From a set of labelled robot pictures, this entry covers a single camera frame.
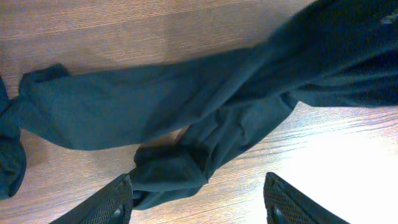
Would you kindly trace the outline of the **black pants with red waistband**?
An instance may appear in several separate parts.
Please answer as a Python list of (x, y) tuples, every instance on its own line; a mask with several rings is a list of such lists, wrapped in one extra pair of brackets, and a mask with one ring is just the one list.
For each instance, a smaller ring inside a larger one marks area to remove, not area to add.
[(397, 104), (396, 1), (316, 1), (254, 47), (171, 65), (76, 76), (54, 65), (23, 76), (4, 116), (78, 150), (186, 128), (174, 146), (137, 152), (134, 208), (145, 210), (195, 195), (298, 102)]

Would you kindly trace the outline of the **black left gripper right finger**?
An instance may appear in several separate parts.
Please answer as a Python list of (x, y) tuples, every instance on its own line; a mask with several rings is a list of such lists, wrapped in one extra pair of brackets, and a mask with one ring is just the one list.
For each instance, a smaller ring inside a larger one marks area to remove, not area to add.
[(273, 172), (266, 174), (263, 195), (268, 224), (348, 224)]

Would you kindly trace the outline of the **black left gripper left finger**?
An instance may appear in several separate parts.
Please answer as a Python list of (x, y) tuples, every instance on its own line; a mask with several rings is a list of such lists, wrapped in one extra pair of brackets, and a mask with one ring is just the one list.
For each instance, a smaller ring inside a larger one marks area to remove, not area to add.
[(122, 174), (50, 224), (129, 224), (132, 207), (130, 176)]

